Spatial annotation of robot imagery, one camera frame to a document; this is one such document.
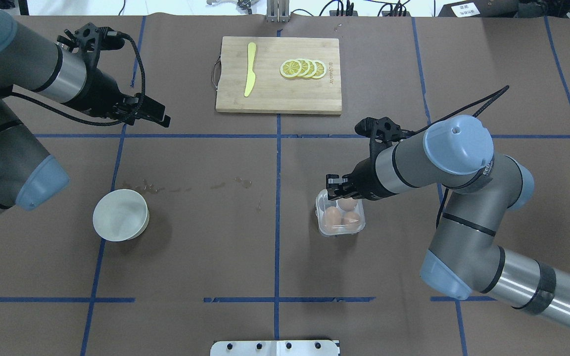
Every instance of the egg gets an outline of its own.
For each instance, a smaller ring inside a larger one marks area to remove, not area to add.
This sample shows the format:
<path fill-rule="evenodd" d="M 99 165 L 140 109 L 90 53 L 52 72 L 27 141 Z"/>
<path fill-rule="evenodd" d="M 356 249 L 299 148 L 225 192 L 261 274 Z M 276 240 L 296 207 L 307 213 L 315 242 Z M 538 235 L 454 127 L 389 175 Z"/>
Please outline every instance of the egg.
<path fill-rule="evenodd" d="M 334 234 L 342 222 L 342 213 L 337 207 L 328 207 L 323 215 L 323 228 L 326 232 Z"/>
<path fill-rule="evenodd" d="M 344 230 L 355 232 L 360 227 L 360 216 L 356 212 L 346 212 L 342 217 Z"/>
<path fill-rule="evenodd" d="M 353 198 L 339 199 L 337 201 L 337 205 L 339 205 L 342 210 L 350 212 L 351 210 L 355 209 L 356 205 L 358 205 L 358 201 Z"/>

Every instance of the cutting board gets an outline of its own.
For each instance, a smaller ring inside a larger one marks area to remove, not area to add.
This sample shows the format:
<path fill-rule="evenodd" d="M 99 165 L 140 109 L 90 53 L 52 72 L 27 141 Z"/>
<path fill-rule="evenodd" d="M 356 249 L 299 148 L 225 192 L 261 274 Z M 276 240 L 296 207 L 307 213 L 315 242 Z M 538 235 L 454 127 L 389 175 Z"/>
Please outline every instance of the cutting board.
<path fill-rule="evenodd" d="M 250 42 L 256 43 L 256 83 L 249 97 L 244 97 Z M 320 79 L 284 78 L 281 64 L 296 58 L 323 61 L 327 73 Z M 216 108 L 225 113 L 340 115 L 338 39 L 224 37 Z"/>

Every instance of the knife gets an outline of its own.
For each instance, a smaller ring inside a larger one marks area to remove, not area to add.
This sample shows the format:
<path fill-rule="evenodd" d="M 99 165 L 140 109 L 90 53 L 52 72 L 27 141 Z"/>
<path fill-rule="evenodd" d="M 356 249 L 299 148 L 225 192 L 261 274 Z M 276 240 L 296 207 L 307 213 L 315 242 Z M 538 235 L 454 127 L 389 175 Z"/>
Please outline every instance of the knife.
<path fill-rule="evenodd" d="M 254 81 L 256 79 L 256 74 L 252 70 L 254 67 L 254 56 L 256 54 L 256 43 L 250 42 L 247 44 L 247 78 L 246 78 L 246 90 L 244 93 L 245 97 L 249 96 L 254 88 Z"/>

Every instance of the white bowl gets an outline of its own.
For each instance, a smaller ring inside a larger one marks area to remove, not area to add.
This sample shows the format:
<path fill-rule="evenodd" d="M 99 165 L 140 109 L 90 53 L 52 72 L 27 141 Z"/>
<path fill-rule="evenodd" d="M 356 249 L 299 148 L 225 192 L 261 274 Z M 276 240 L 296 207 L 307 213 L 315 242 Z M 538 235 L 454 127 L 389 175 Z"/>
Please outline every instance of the white bowl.
<path fill-rule="evenodd" d="M 107 241 L 138 237 L 149 224 L 149 209 L 140 193 L 118 189 L 98 202 L 93 215 L 95 231 Z"/>

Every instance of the sliced lemon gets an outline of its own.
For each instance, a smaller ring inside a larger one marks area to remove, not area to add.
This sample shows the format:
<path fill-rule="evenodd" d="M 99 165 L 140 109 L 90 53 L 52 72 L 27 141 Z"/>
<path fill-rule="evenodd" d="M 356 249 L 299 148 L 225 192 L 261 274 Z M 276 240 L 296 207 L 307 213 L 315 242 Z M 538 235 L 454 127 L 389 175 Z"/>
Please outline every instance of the sliced lemon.
<path fill-rule="evenodd" d="M 285 78 L 293 78 L 300 74 L 303 69 L 302 63 L 296 59 L 290 59 L 289 61 L 283 62 L 281 65 L 281 75 Z"/>
<path fill-rule="evenodd" d="M 323 63 L 323 61 L 314 61 L 316 65 L 316 72 L 312 75 L 313 79 L 320 79 L 324 77 L 327 73 L 327 66 Z"/>
<path fill-rule="evenodd" d="M 311 68 L 309 59 L 297 58 L 296 60 L 299 61 L 300 64 L 303 66 L 303 68 L 300 70 L 300 73 L 296 76 L 297 77 L 303 77 L 303 75 L 308 74 L 310 71 L 310 68 Z"/>
<path fill-rule="evenodd" d="M 314 76 L 316 74 L 316 61 L 314 60 L 308 60 L 309 62 L 309 72 L 307 72 L 307 74 L 303 75 L 303 78 L 311 78 L 312 76 Z"/>

